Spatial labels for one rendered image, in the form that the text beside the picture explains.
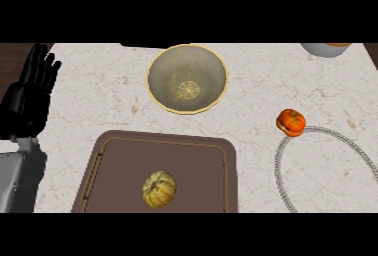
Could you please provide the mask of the yellow striped squash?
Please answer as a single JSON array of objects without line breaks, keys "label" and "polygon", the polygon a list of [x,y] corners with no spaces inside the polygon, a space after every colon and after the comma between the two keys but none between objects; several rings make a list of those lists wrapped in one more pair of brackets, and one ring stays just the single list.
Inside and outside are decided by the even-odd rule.
[{"label": "yellow striped squash", "polygon": [[172,175],[159,170],[147,177],[141,187],[141,198],[152,208],[165,207],[174,199],[177,182]]}]

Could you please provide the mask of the grey round container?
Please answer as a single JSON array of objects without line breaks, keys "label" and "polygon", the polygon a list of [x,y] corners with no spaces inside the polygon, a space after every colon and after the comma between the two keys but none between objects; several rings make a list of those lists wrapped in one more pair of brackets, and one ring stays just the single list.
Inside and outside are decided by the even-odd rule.
[{"label": "grey round container", "polygon": [[333,58],[344,53],[350,43],[302,43],[301,46],[314,56]]}]

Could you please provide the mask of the brown rectangular tray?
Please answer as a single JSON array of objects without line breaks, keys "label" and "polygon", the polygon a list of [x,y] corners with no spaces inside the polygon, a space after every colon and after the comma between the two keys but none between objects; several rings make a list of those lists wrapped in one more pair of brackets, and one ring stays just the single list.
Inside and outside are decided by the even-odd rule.
[{"label": "brown rectangular tray", "polygon": [[236,210],[236,151],[227,140],[132,131],[99,136],[73,212]]}]

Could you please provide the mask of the grey bowl with yellow rim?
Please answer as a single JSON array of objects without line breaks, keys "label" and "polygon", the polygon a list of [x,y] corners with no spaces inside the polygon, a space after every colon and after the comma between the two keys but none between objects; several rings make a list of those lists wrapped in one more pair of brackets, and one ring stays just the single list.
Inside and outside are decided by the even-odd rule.
[{"label": "grey bowl with yellow rim", "polygon": [[155,103],[169,112],[193,115],[220,101],[228,72],[215,52],[196,44],[180,44],[153,58],[146,72],[146,88]]}]

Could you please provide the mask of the orange-red tomato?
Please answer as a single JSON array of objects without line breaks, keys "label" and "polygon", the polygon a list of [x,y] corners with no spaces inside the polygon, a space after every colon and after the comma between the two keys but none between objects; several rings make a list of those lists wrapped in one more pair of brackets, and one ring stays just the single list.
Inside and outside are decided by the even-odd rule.
[{"label": "orange-red tomato", "polygon": [[298,137],[307,125],[302,114],[293,109],[285,109],[277,118],[276,126],[289,137]]}]

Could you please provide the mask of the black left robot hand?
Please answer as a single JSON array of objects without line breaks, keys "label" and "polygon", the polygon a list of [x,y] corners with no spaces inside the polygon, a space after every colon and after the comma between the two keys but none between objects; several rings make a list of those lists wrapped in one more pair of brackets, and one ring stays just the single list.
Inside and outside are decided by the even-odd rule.
[{"label": "black left robot hand", "polygon": [[44,130],[60,65],[47,45],[35,43],[0,102],[0,140],[35,138]]}]

